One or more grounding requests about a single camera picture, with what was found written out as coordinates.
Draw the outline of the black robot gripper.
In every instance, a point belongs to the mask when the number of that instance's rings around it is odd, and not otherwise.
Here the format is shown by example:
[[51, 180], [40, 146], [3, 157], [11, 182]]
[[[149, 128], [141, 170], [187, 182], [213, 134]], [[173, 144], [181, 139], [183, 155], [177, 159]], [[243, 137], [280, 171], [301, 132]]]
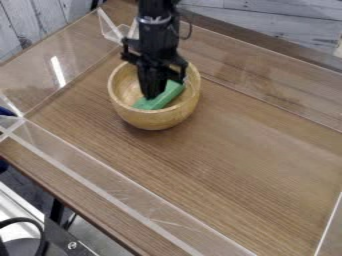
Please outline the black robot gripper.
[[139, 38], [122, 40], [122, 59], [138, 68], [141, 90], [147, 99], [165, 92], [167, 80], [183, 82], [189, 62], [178, 53], [181, 16], [142, 16], [135, 20]]

